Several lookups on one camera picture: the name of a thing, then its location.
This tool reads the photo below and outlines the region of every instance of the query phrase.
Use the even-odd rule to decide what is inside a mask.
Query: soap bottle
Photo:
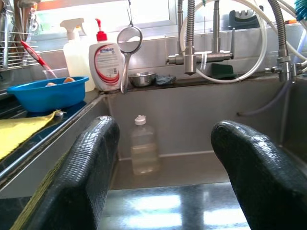
[[[99,27],[97,43],[90,45],[88,55],[91,74],[99,90],[117,90],[124,70],[123,57],[118,44],[107,41],[107,35],[101,31],[100,20],[96,21]]]
[[[63,52],[69,75],[70,77],[88,76],[89,80],[85,83],[85,91],[89,92],[95,88],[87,58],[89,44],[80,40],[76,30],[76,27],[82,27],[83,22],[83,18],[69,19],[62,21],[60,26],[67,30],[68,43],[64,45]]]
[[[146,124],[146,116],[139,115],[134,120],[131,133],[131,158],[135,175],[159,170],[160,161],[154,128]]]

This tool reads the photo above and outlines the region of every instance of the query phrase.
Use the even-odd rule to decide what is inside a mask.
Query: stainless steel bowl
[[[151,85],[156,78],[155,72],[143,72],[129,75],[129,81],[135,87],[144,87]]]

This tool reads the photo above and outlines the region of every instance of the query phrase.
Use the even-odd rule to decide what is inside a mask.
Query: yellow cloth
[[[48,116],[0,120],[0,160],[43,128],[55,112]]]

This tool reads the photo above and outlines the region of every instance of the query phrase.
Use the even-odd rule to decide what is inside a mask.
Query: green sponge
[[[215,79],[235,78],[237,75],[231,65],[211,64],[211,77]]]

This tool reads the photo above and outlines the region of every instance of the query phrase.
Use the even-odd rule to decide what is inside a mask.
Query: label
[[[99,47],[94,56],[94,64],[99,78],[109,85],[114,85],[119,80],[119,59],[114,45]]]

